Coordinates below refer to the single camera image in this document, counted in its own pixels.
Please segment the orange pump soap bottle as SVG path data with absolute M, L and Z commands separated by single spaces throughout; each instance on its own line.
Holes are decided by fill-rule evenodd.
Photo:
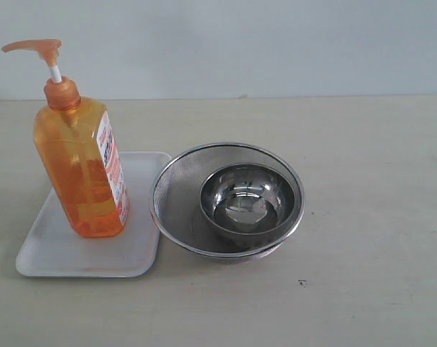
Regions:
M 47 104 L 35 117 L 33 139 L 70 226 L 84 238 L 116 236 L 129 198 L 108 109 L 60 72 L 60 47 L 58 39 L 21 40 L 2 51 L 35 51 L 48 66 Z

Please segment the steel mesh colander bowl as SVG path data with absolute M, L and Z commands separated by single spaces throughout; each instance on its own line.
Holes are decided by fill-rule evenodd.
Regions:
M 295 186 L 297 210 L 282 229 L 235 240 L 225 238 L 206 222 L 199 206 L 201 186 L 214 171 L 234 163 L 269 166 Z M 300 177 L 283 159 L 254 145 L 221 142 L 191 148 L 172 159 L 153 184 L 150 211 L 161 233 L 183 249 L 221 262 L 244 262 L 267 256 L 294 234 L 305 202 Z

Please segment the small stainless steel bowl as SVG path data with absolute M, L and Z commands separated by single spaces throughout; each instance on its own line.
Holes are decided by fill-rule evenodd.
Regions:
M 297 210 L 295 186 L 279 171 L 258 163 L 217 169 L 204 180 L 199 199 L 210 227 L 235 240 L 278 231 Z

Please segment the white rectangular plastic tray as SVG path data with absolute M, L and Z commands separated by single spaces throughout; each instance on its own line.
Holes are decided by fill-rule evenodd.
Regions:
M 126 151 L 120 156 L 129 196 L 124 230 L 108 238 L 78 236 L 56 193 L 50 191 L 17 255 L 16 269 L 21 275 L 133 278 L 152 267 L 160 232 L 150 215 L 150 190 L 171 156 L 157 151 Z

